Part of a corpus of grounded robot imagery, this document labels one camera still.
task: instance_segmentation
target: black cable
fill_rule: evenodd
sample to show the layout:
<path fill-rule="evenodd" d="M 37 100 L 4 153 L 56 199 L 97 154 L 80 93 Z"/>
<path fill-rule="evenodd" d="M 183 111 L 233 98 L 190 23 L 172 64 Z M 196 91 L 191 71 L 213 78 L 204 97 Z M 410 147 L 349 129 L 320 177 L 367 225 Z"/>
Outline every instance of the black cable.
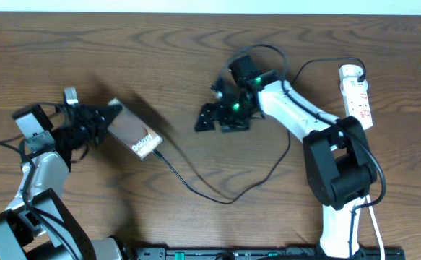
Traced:
<path fill-rule="evenodd" d="M 15 137 L 8 138 L 8 139 L 5 139 L 5 140 L 0 140 L 0 143 L 7 144 L 9 142 L 13 142 L 13 141 L 18 140 L 18 139 L 21 139 L 23 137 L 24 137 L 24 134 L 18 134 Z"/>
<path fill-rule="evenodd" d="M 349 61 L 349 60 L 358 61 L 359 63 L 361 63 L 361 66 L 363 67 L 363 75 L 359 76 L 357 78 L 357 81 L 358 82 L 363 82 L 364 79 L 366 79 L 366 67 L 364 66 L 364 63 L 360 59 L 355 58 L 355 57 L 341 57 L 341 58 L 323 58 L 323 59 L 322 58 L 320 58 L 320 59 L 317 58 L 317 59 L 314 59 L 314 60 L 311 60 L 311 61 L 306 62 L 298 70 L 297 75 L 295 75 L 294 79 L 292 79 L 292 81 L 290 82 L 290 84 L 293 85 L 297 81 L 297 78 L 298 78 L 298 76 L 300 76 L 300 73 L 302 72 L 302 70 L 306 67 L 306 65 L 308 65 L 310 63 L 313 63 L 313 62 L 321 62 L 321 61 Z"/>
<path fill-rule="evenodd" d="M 36 208 L 33 207 L 33 205 L 31 205 L 31 203 L 29 203 L 29 200 L 27 198 L 28 195 L 28 190 L 29 190 L 29 186 L 30 186 L 30 181 L 32 180 L 32 177 L 34 175 L 36 166 L 35 163 L 21 150 L 17 149 L 16 147 L 13 147 L 12 145 L 9 144 L 5 144 L 5 143 L 1 143 L 0 142 L 0 146 L 2 147 L 6 147 L 8 149 L 11 149 L 17 153 L 19 153 L 21 155 L 21 157 L 25 158 L 26 161 L 29 162 L 30 164 L 30 171 L 27 174 L 27 177 L 25 179 L 24 185 L 22 186 L 21 189 L 21 195 L 22 195 L 22 201 L 24 202 L 24 205 L 26 206 L 27 210 L 30 211 L 30 213 L 32 213 L 32 215 L 34 215 L 34 217 L 40 221 L 40 223 L 42 223 L 42 225 L 45 226 L 45 228 L 48 228 L 49 231 L 51 231 L 64 245 L 65 247 L 68 249 L 69 254 L 71 255 L 71 257 L 73 259 L 78 260 L 79 258 L 77 257 L 77 254 L 75 253 L 74 249 L 71 247 L 71 245 L 67 242 L 67 240 L 50 224 L 48 223 L 48 221 L 46 221 L 41 215 L 40 213 L 36 210 Z M 56 217 L 51 215 L 51 219 L 53 221 L 55 221 Z"/>
<path fill-rule="evenodd" d="M 273 174 L 274 170 L 276 169 L 276 167 L 281 163 L 282 159 L 284 159 L 285 155 L 289 152 L 290 149 L 290 132 L 287 130 L 287 138 L 289 140 L 289 144 L 287 146 L 287 149 L 284 151 L 284 153 L 282 153 L 281 157 L 278 159 L 278 161 L 276 161 L 276 163 L 273 165 L 272 169 L 268 172 L 268 174 L 266 175 L 266 177 L 261 180 L 258 181 L 252 185 L 250 185 L 249 187 L 247 187 L 245 190 L 243 190 L 241 193 L 239 193 L 239 195 L 237 195 L 233 200 L 231 201 L 219 201 L 217 199 L 213 199 L 205 194 L 202 194 L 198 191 L 196 191 L 195 189 L 193 189 L 191 186 L 189 186 L 187 184 L 187 182 L 180 176 L 180 174 L 178 173 L 178 171 L 175 170 L 175 168 L 164 158 L 164 156 L 157 150 L 154 150 L 154 155 L 159 158 L 160 160 L 162 160 L 175 174 L 176 176 L 180 179 L 180 181 L 184 184 L 184 186 L 186 188 L 188 188 L 188 190 L 194 192 L 195 194 L 204 197 L 205 199 L 209 199 L 213 202 L 217 202 L 219 204 L 224 204 L 224 205 L 229 205 L 232 204 L 234 202 L 236 202 L 239 198 L 241 198 L 247 191 L 250 191 L 251 189 L 265 183 L 266 181 L 268 181 L 269 177 Z"/>
<path fill-rule="evenodd" d="M 89 150 L 88 149 L 88 144 L 86 144 L 85 145 L 85 150 L 83 151 L 82 155 L 80 155 L 80 158 L 78 160 L 71 160 L 71 163 L 72 164 L 80 163 L 80 161 L 82 161 L 85 158 L 85 156 L 88 155 L 88 150 Z"/>
<path fill-rule="evenodd" d="M 68 229 L 66 223 L 62 222 L 59 218 L 55 217 L 54 215 L 52 215 L 52 214 L 50 214 L 46 211 L 43 211 L 41 209 L 38 209 L 36 207 L 34 207 L 34 209 L 38 212 L 38 214 L 43 215 L 43 216 L 49 218 L 50 220 L 53 220 L 54 222 L 56 222 L 56 224 L 60 225 L 63 229 L 65 229 L 65 230 Z"/>

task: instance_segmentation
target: wooden surface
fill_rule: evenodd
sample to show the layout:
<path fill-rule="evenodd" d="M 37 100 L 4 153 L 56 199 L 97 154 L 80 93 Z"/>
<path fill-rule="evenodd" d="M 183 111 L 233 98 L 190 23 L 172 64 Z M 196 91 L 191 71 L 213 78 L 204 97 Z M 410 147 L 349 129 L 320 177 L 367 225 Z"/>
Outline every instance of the wooden surface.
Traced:
<path fill-rule="evenodd" d="M 314 58 L 365 62 L 374 119 L 366 133 L 388 184 L 376 207 L 383 241 L 401 246 L 407 259 L 421 259 L 421 17 L 0 13 L 0 139 L 19 133 L 14 110 L 60 102 L 63 89 L 75 86 L 83 103 L 120 98 L 165 133 L 161 153 L 196 189 L 222 198 L 187 160 L 234 196 L 266 175 L 287 146 L 285 129 L 272 118 L 237 134 L 196 134 L 193 127 L 200 106 L 214 102 L 209 87 L 225 60 L 253 43 L 284 50 L 290 79 Z M 282 68 L 275 54 L 254 54 L 263 69 Z M 310 65 L 295 87 L 343 116 L 339 65 Z M 19 156 L 0 147 L 0 212 L 21 177 Z M 380 184 L 372 186 L 374 197 L 379 191 Z M 156 158 L 139 162 L 108 138 L 73 167 L 64 203 L 91 239 L 115 233 L 172 247 L 317 243 L 322 228 L 296 139 L 268 183 L 223 206 L 185 190 Z M 367 210 L 360 242 L 376 246 Z"/>

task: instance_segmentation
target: power cord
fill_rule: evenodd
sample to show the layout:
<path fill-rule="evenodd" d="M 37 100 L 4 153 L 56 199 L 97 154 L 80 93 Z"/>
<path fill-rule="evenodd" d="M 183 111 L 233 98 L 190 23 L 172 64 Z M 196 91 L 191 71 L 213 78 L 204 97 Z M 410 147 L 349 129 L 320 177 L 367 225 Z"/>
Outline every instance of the power cord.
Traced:
<path fill-rule="evenodd" d="M 279 163 L 282 161 L 282 159 L 284 159 L 285 155 L 289 152 L 290 150 L 290 132 L 287 130 L 287 138 L 289 140 L 289 144 L 287 146 L 287 149 L 282 153 L 281 157 L 278 159 L 278 161 L 276 161 L 276 163 L 273 165 L 273 167 L 271 168 L 271 170 L 268 172 L 268 174 L 266 175 L 266 177 L 264 179 L 262 179 L 261 181 L 257 181 L 256 183 L 248 186 L 245 190 L 243 190 L 241 193 L 239 193 L 239 195 L 237 195 L 233 200 L 231 201 L 220 201 L 217 199 L 213 199 L 212 197 L 209 197 L 199 191 L 196 191 L 194 188 L 192 188 L 191 186 L 189 186 L 187 184 L 187 182 L 181 177 L 181 175 L 178 173 L 177 170 L 175 170 L 175 168 L 164 158 L 164 156 L 157 150 L 154 150 L 154 155 L 159 158 L 160 160 L 162 160 L 175 174 L 176 176 L 180 179 L 180 181 L 184 184 L 184 186 L 186 188 L 188 188 L 188 190 L 194 192 L 195 194 L 204 197 L 205 199 L 211 200 L 213 202 L 219 203 L 219 204 L 224 204 L 224 205 L 229 205 L 229 204 L 233 204 L 234 202 L 236 202 L 237 200 L 239 200 L 247 191 L 250 191 L 251 189 L 265 183 L 266 181 L 268 181 L 269 177 L 271 177 L 271 175 L 273 174 L 274 170 L 276 169 L 276 167 L 279 165 Z"/>
<path fill-rule="evenodd" d="M 310 63 L 313 62 L 321 62 L 321 61 L 357 61 L 359 63 L 361 63 L 361 66 L 363 67 L 363 75 L 359 76 L 357 78 L 358 82 L 363 82 L 366 79 L 366 67 L 364 66 L 364 62 L 361 61 L 358 58 L 355 57 L 341 57 L 341 58 L 317 58 L 311 61 L 307 61 L 305 64 L 303 64 L 303 66 L 298 70 L 297 74 L 295 75 L 294 79 L 292 79 L 292 81 L 290 81 L 291 85 L 294 85 L 294 83 L 297 81 L 298 76 L 300 76 L 300 73 L 303 71 L 303 69 Z"/>
<path fill-rule="evenodd" d="M 366 196 L 366 201 L 371 202 L 370 195 Z M 378 229 L 376 215 L 374 214 L 374 209 L 372 206 L 368 207 L 370 219 L 372 220 L 372 225 L 374 226 L 374 231 L 376 232 L 377 242 L 378 242 L 378 248 L 381 251 L 381 260 L 385 260 L 385 248 L 383 247 L 383 241 L 382 241 L 382 235 L 380 230 Z"/>

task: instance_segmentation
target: white power strip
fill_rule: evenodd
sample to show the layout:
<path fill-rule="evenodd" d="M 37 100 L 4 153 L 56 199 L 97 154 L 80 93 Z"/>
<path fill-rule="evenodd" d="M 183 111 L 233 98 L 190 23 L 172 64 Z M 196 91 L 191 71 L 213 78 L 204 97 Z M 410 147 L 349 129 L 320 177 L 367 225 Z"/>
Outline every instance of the white power strip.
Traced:
<path fill-rule="evenodd" d="M 357 79 L 361 75 L 363 69 L 356 65 L 347 64 L 339 69 L 340 91 L 347 116 L 354 116 L 366 130 L 373 124 L 367 93 L 368 81 L 358 82 Z"/>

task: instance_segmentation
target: white cable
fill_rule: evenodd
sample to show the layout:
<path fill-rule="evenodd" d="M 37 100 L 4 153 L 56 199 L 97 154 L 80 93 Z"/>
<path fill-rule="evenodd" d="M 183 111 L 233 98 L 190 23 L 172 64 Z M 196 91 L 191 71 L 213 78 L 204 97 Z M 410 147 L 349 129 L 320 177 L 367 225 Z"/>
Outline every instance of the white cable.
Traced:
<path fill-rule="evenodd" d="M 366 199 L 368 200 L 368 203 L 371 202 L 370 195 L 367 195 Z M 381 260 L 385 260 L 385 249 L 383 248 L 382 236 L 377 226 L 377 220 L 376 220 L 376 216 L 374 215 L 374 209 L 372 208 L 372 206 L 369 206 L 368 208 L 369 208 L 370 218 L 372 220 L 372 225 L 374 226 L 374 230 L 376 231 L 378 247 L 381 250 Z"/>

